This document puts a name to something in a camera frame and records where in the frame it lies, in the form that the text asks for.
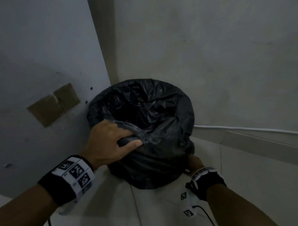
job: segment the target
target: white wall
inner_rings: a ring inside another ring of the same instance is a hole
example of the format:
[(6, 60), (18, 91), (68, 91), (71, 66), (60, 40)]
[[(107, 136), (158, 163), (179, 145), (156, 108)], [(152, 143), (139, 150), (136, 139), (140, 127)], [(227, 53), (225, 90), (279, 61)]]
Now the white wall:
[[(0, 194), (14, 197), (83, 148), (85, 101), (110, 85), (87, 1), (0, 1), (0, 77)], [(43, 128), (26, 108), (69, 82), (81, 103)]]
[[(90, 2), (109, 21), (95, 25), (102, 49), (115, 50), (103, 51), (111, 81), (170, 82), (198, 123), (298, 131), (296, 0)], [(253, 135), (298, 146), (297, 136)]]

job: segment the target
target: wristband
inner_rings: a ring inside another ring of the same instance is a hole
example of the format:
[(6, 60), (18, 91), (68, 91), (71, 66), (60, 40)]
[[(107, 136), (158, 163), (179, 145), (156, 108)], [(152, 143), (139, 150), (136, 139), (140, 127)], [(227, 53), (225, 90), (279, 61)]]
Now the wristband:
[(204, 201), (207, 201), (207, 189), (212, 185), (223, 184), (226, 186), (222, 176), (212, 167), (198, 169), (191, 178), (192, 180), (186, 183), (185, 187)]
[(38, 182), (58, 206), (79, 201), (92, 186), (92, 165), (82, 156), (72, 155), (48, 172)]

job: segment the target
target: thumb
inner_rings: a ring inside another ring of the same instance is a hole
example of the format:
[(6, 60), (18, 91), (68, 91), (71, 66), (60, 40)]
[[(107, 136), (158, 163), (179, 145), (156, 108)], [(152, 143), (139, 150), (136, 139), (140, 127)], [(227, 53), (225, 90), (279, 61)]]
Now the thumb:
[(127, 145), (120, 147), (121, 157), (123, 158), (131, 151), (135, 150), (137, 147), (141, 146), (143, 142), (141, 140), (133, 140)]

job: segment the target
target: plastic bag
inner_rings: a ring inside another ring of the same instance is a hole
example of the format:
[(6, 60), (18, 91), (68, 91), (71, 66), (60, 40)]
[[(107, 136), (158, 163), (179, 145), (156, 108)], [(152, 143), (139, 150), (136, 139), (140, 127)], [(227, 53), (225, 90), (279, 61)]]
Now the plastic bag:
[(189, 136), (195, 121), (188, 96), (158, 80), (135, 79), (113, 85), (97, 95), (87, 114), (90, 127), (104, 119), (134, 133), (119, 146), (140, 139), (143, 145), (108, 167), (139, 189), (155, 189), (176, 180), (194, 153)]

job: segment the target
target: white floor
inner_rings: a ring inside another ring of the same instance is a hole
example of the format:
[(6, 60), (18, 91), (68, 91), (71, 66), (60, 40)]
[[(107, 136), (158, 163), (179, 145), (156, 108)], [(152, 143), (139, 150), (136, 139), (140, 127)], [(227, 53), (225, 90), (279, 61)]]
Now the white floor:
[[(298, 166), (283, 163), (219, 144), (192, 138), (195, 155), (206, 166), (220, 171), (227, 186), (243, 196), (278, 225), (297, 225)], [(107, 168), (96, 172), (96, 184), (67, 216), (54, 213), (52, 226), (209, 226), (201, 209), (187, 218), (181, 211), (180, 194), (190, 179), (177, 181), (156, 190), (139, 190), (110, 175)], [(0, 205), (8, 201), (0, 197)], [(197, 200), (215, 222), (208, 204)]]

